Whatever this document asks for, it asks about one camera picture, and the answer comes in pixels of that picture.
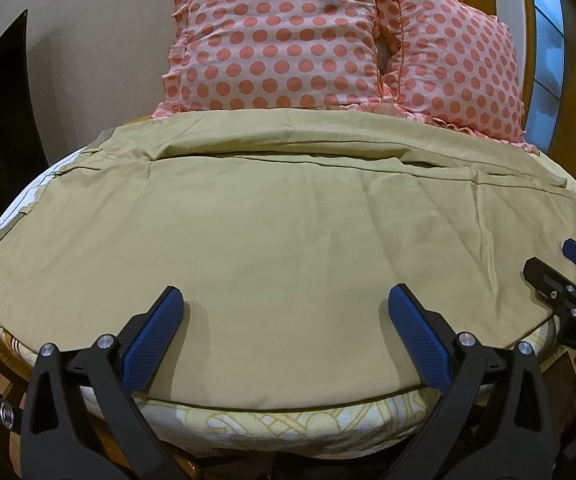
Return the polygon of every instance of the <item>pink polka dot pillowcase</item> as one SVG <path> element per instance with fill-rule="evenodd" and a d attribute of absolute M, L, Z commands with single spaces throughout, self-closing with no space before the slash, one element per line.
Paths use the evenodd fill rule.
<path fill-rule="evenodd" d="M 174 1 L 177 42 L 154 117 L 383 101 L 375 0 Z"/>
<path fill-rule="evenodd" d="M 377 0 L 393 52 L 393 99 L 436 124 L 537 152 L 524 142 L 524 104 L 508 27 L 457 0 Z"/>

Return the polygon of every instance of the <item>patterned mattress cover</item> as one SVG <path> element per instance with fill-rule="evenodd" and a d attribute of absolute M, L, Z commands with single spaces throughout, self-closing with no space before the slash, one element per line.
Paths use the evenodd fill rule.
<path fill-rule="evenodd" d="M 0 228 L 20 208 L 34 200 L 77 150 L 33 180 L 8 207 Z M 568 180 L 576 194 L 576 180 L 546 155 L 531 155 L 557 176 Z M 556 344 L 557 318 L 551 318 L 524 340 L 529 341 L 542 371 L 567 349 Z M 0 326 L 0 339 L 28 364 L 36 354 Z M 92 389 L 82 388 L 89 409 L 100 415 Z M 365 456 L 391 446 L 413 433 L 438 399 L 433 388 L 420 388 L 391 397 L 366 400 L 350 406 L 309 409 L 303 412 L 241 412 L 213 410 L 160 400 L 136 398 L 146 420 L 160 438 L 191 452 L 213 453 L 221 449 L 290 451 L 327 459 Z"/>

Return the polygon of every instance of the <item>yellow patterned fabric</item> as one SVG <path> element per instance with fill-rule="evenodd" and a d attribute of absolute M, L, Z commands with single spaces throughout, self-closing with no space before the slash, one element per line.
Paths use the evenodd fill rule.
<path fill-rule="evenodd" d="M 568 180 L 576 194 L 576 181 L 547 156 L 537 160 Z M 545 370 L 565 348 L 555 344 L 556 318 L 524 338 L 532 343 Z M 36 354 L 0 326 L 0 340 L 30 365 Z M 100 413 L 92 390 L 84 397 Z M 176 446 L 196 452 L 217 449 L 283 450 L 327 459 L 364 456 L 391 446 L 414 432 L 438 399 L 432 388 L 422 388 L 385 399 L 351 406 L 302 412 L 236 412 L 198 408 L 152 399 L 136 399 L 156 433 Z"/>

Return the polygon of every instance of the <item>black panel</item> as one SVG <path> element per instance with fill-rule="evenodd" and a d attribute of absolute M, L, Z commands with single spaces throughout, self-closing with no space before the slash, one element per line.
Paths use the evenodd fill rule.
<path fill-rule="evenodd" d="M 26 15 L 0 38 L 0 216 L 48 167 L 28 89 Z"/>

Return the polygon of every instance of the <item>mattress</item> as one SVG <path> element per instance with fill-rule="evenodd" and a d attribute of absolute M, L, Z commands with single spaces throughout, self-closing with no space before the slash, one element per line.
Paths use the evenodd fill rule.
<path fill-rule="evenodd" d="M 44 186 L 79 151 L 53 165 L 20 193 L 0 219 L 0 229 L 21 208 L 33 202 Z M 545 155 L 534 156 L 555 176 L 567 179 L 576 194 L 576 181 Z M 558 320 L 551 318 L 525 339 L 547 368 L 565 349 L 556 346 Z M 0 338 L 17 355 L 34 364 L 36 354 L 0 326 Z M 97 412 L 94 395 L 84 388 L 88 407 Z M 346 406 L 290 412 L 216 410 L 160 400 L 137 398 L 146 420 L 171 444 L 194 452 L 216 449 L 290 451 L 328 459 L 354 458 L 391 446 L 414 432 L 438 399 L 432 388 L 372 399 Z"/>

